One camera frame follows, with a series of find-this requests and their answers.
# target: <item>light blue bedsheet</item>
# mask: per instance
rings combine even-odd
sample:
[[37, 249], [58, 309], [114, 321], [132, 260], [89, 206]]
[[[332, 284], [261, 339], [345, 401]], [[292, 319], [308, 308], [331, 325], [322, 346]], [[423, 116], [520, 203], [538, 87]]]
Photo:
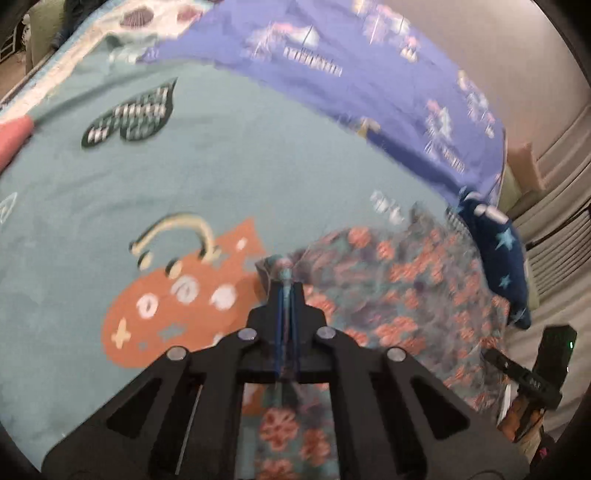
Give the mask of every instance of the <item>light blue bedsheet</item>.
[[[118, 48], [107, 38], [31, 113], [34, 136], [0, 177], [0, 198], [18, 194], [0, 226], [0, 420], [37, 466], [138, 372], [121, 365], [147, 362], [143, 349], [154, 344], [137, 338], [160, 314], [126, 288], [199, 250], [191, 232], [163, 233], [150, 245], [152, 269], [139, 272], [129, 243], [159, 218], [199, 215], [236, 249], [211, 268], [243, 255], [242, 276], [263, 256], [246, 254], [246, 238], [228, 240], [248, 219], [264, 254], [346, 226], [405, 228], [399, 214], [417, 200], [444, 220], [439, 195], [330, 119], [211, 66], [109, 61]], [[129, 106], [138, 102], [145, 123], [132, 125]], [[115, 128], [107, 119], [117, 115]], [[107, 124], [113, 131], [103, 137]], [[95, 145], [83, 147], [84, 139]], [[220, 293], [210, 280], [174, 291], [188, 302], [188, 319], [209, 318], [191, 307], [192, 295], [204, 309], [208, 300], [229, 305], [228, 288]], [[207, 288], [217, 297], [204, 297]], [[109, 308], [123, 291], [132, 311], [122, 330], [121, 322], [111, 329]], [[159, 308], [169, 301], [161, 297]], [[162, 331], [150, 334], [161, 350], [191, 341], [182, 328], [178, 338]]]

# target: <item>red flower pattern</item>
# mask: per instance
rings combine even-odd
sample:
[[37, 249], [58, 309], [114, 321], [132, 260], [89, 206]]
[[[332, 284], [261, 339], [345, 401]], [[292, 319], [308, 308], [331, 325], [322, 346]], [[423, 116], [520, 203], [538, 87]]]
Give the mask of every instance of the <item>red flower pattern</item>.
[[308, 460], [313, 466], [320, 466], [326, 461], [329, 453], [330, 445], [322, 430], [310, 429], [304, 432], [304, 444], [300, 450], [302, 460]]
[[427, 342], [424, 337], [406, 338], [399, 345], [412, 356], [420, 354], [427, 348]]
[[296, 438], [298, 424], [296, 414], [288, 408], [269, 408], [262, 418], [259, 435], [268, 442], [271, 450], [282, 452], [289, 440]]
[[258, 480], [296, 480], [293, 465], [289, 460], [264, 460]]
[[321, 293], [312, 295], [310, 298], [306, 299], [306, 303], [310, 307], [322, 310], [326, 317], [326, 323], [332, 322], [332, 314], [335, 312], [335, 304], [326, 298], [325, 295], [322, 295]]
[[459, 325], [466, 325], [470, 321], [470, 314], [464, 310], [461, 313], [456, 313], [453, 319]]
[[462, 340], [465, 342], [470, 342], [472, 338], [474, 338], [474, 329], [469, 327], [460, 329], [460, 337], [462, 337]]
[[384, 295], [382, 299], [386, 303], [398, 303], [400, 301], [400, 296], [396, 290], [390, 290], [386, 292], [386, 295]]
[[380, 260], [393, 260], [394, 255], [396, 254], [396, 250], [390, 244], [390, 242], [380, 242], [378, 243], [378, 247], [376, 249], [376, 253]]
[[400, 337], [404, 330], [392, 323], [385, 323], [374, 330], [375, 334], [379, 336], [379, 344], [381, 346], [395, 346], [400, 343]]
[[366, 346], [368, 344], [368, 336], [363, 332], [352, 328], [347, 328], [345, 333], [355, 340], [359, 346]]
[[404, 293], [404, 306], [409, 310], [418, 308], [417, 291], [414, 288], [409, 288]]
[[439, 231], [437, 229], [431, 230], [431, 233], [429, 234], [429, 237], [431, 237], [431, 240], [433, 240], [434, 242], [440, 242], [441, 241], [441, 234], [439, 233]]
[[352, 228], [349, 230], [347, 239], [349, 240], [349, 243], [356, 248], [365, 248], [371, 240], [371, 234], [369, 233], [368, 228]]
[[417, 329], [417, 324], [410, 317], [396, 317], [392, 323], [401, 328], [403, 332], [413, 332]]

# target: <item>star pattern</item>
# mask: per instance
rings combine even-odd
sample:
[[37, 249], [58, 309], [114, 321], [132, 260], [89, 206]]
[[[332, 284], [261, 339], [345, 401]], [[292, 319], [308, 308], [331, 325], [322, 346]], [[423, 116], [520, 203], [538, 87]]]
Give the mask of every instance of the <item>star pattern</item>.
[[510, 283], [511, 283], [511, 276], [505, 275], [504, 277], [501, 277], [501, 281], [499, 282], [499, 286], [503, 290], [506, 290]]
[[503, 233], [496, 234], [496, 239], [499, 241], [499, 244], [496, 246], [495, 250], [500, 249], [502, 246], [507, 247], [507, 250], [513, 249], [515, 237], [512, 235], [510, 228], [505, 230]]

